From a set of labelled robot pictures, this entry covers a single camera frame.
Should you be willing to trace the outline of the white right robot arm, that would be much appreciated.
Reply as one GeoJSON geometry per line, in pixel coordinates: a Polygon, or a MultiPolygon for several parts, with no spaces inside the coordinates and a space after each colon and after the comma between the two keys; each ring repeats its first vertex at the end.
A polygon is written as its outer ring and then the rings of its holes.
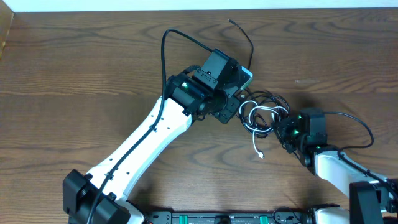
{"type": "Polygon", "coordinates": [[[397,179],[377,174],[352,160],[343,147],[328,143],[326,111],[302,109],[272,128],[282,147],[297,156],[313,175],[349,198],[349,209],[317,205],[299,223],[397,223],[397,179]]]}

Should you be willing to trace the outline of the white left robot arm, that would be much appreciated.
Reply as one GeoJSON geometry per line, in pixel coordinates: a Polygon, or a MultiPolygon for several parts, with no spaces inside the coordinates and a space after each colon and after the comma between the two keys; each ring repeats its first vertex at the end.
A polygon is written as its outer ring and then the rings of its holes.
{"type": "Polygon", "coordinates": [[[213,115],[226,124],[237,112],[234,95],[252,73],[214,49],[203,66],[192,65],[165,84],[141,125],[105,160],[86,174],[71,171],[63,181],[63,210],[70,223],[143,223],[144,214],[128,197],[159,154],[195,121],[213,115]]]}

